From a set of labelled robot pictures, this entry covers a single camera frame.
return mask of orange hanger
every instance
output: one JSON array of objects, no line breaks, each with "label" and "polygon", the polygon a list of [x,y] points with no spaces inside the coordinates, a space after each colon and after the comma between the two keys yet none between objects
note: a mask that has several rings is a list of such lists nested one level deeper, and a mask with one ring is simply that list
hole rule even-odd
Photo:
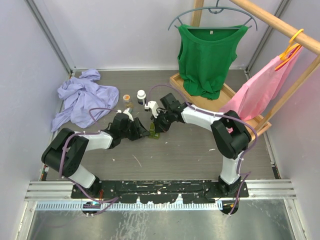
[{"label": "orange hanger", "polygon": [[275,71],[279,70],[283,65],[285,65],[287,62],[289,62],[290,59],[292,59],[294,57],[294,55],[299,51],[299,49],[302,46],[300,44],[298,44],[298,46],[295,47],[294,51],[292,51],[289,54],[289,57],[286,58],[286,60],[284,60],[282,63],[280,63],[278,66],[275,67]]},{"label": "orange hanger", "polygon": [[281,53],[279,55],[279,58],[283,61],[282,63],[280,63],[276,68],[275,71],[277,71],[278,69],[280,69],[283,65],[285,65],[297,52],[298,50],[301,48],[300,44],[294,44],[294,40],[295,38],[299,35],[299,33],[303,32],[304,29],[300,29],[299,31],[296,32],[295,35],[292,36],[292,38],[289,40],[289,46],[285,49],[285,51],[283,53]]}]

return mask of wooden tray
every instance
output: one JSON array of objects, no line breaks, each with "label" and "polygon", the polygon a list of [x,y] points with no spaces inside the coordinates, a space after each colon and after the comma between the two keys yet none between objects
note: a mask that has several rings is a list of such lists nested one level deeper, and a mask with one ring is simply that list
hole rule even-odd
[{"label": "wooden tray", "polygon": [[[202,96],[191,96],[184,89],[184,80],[180,77],[179,73],[170,77],[170,84],[171,86],[180,90],[183,93],[183,95],[186,97],[186,99],[188,99],[189,102],[195,104],[199,108],[214,111],[214,112],[218,112],[219,109],[222,106],[224,106],[236,94],[227,84],[224,84],[222,90],[220,91],[220,96],[217,100],[209,100]],[[246,122],[255,128],[263,118],[264,117],[262,115],[259,115]],[[263,126],[263,128],[257,132],[258,136],[263,134],[270,127],[271,127],[271,123],[267,122]],[[255,135],[252,133],[252,131],[250,129],[248,129],[248,131],[251,134],[252,140],[255,139]]]}]

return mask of white bottle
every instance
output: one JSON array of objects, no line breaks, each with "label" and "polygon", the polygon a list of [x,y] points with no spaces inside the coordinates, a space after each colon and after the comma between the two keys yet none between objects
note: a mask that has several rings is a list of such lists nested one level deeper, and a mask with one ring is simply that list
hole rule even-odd
[{"label": "white bottle", "polygon": [[145,91],[139,90],[136,97],[138,98],[138,104],[141,104],[141,105],[146,104],[147,95]]}]

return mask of gray floor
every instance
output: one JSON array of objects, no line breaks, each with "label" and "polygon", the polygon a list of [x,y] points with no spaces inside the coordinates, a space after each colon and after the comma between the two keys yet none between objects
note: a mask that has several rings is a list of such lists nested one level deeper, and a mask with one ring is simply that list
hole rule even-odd
[{"label": "gray floor", "polygon": [[[119,102],[116,109],[124,109],[122,97],[129,94],[136,99],[137,91],[146,92],[156,85],[168,83],[169,77],[177,71],[102,71],[100,85],[115,86],[119,89]],[[246,82],[242,70],[230,70],[226,83],[237,91]],[[151,93],[151,99],[159,101],[170,88],[158,87]],[[150,112],[134,101],[133,116],[139,117],[146,129],[150,127]],[[112,122],[115,113],[109,113],[98,122],[106,128]],[[82,129],[68,122],[62,126],[74,131]],[[86,131],[97,131],[93,125]],[[201,180],[218,179],[222,170],[222,155],[217,150],[211,132],[191,124],[173,123],[167,133],[161,133],[160,139],[143,138],[133,142],[127,139],[110,150],[87,152],[82,165],[101,180]],[[241,171],[252,171],[249,179],[274,179],[270,157],[264,137],[245,155]],[[58,173],[49,170],[47,180],[58,179]]]}]

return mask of pill bottle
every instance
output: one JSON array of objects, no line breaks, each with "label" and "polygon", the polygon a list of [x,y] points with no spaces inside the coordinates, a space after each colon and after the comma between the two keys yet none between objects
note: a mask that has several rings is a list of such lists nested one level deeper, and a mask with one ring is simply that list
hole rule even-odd
[{"label": "pill bottle", "polygon": [[141,105],[146,104],[147,95],[146,95],[145,91],[139,90],[136,97],[138,99],[138,104],[141,104]]},{"label": "pill bottle", "polygon": [[124,95],[122,99],[123,99],[124,107],[126,109],[127,108],[131,108],[131,109],[134,108],[134,103],[132,102],[132,99],[129,94]]}]

